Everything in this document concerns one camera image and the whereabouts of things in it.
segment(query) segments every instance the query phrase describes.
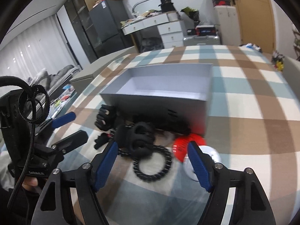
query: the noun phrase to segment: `ceiling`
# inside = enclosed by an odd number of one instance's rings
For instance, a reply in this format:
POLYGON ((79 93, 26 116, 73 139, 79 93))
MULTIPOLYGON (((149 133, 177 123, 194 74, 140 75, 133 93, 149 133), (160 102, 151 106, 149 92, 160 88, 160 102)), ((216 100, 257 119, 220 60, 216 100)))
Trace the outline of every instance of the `ceiling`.
POLYGON ((32 0, 31 3, 22 11, 6 33, 0 50, 3 49, 14 37, 23 32, 25 29, 47 18, 62 7, 66 0, 32 0))

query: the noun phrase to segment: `refrigerator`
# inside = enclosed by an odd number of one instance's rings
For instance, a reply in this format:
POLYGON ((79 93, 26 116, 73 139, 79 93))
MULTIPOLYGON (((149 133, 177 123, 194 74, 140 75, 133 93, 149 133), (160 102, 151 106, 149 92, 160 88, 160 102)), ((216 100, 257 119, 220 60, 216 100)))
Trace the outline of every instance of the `refrigerator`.
POLYGON ((121 21, 129 19, 122 0, 104 0, 89 11, 101 44, 95 48, 98 56, 133 46, 130 35, 124 35, 121 21))

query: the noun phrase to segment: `gray box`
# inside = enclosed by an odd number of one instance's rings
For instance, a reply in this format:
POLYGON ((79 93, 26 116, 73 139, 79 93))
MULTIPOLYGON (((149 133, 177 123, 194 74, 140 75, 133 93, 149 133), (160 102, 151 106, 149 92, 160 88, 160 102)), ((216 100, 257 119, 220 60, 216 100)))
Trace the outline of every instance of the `gray box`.
POLYGON ((157 64, 129 68, 100 92, 130 120, 133 115, 187 121, 204 135, 209 112, 212 64, 157 64))
POLYGON ((134 46, 98 58, 84 70, 77 73, 70 82, 76 92, 80 94, 111 62, 131 53, 137 53, 134 46))

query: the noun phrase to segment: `white curtain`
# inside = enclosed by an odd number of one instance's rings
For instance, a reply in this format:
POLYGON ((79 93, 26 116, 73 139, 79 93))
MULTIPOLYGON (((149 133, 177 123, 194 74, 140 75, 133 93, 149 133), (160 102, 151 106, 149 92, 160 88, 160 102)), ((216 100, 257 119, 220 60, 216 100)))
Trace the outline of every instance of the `white curtain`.
MULTIPOLYGON (((50 75, 69 64, 76 66, 55 15, 32 25, 0 51, 0 75, 25 81, 43 68, 50 75)), ((12 89, 17 87, 0 87, 0 96, 12 89)))

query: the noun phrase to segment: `hand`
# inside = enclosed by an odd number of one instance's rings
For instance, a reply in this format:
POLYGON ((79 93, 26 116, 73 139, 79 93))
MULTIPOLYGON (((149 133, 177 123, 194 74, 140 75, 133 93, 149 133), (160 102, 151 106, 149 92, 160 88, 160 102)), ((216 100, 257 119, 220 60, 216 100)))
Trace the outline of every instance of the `hand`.
POLYGON ((26 176, 22 186, 27 191, 34 191, 34 187, 38 186, 38 180, 37 178, 26 176))

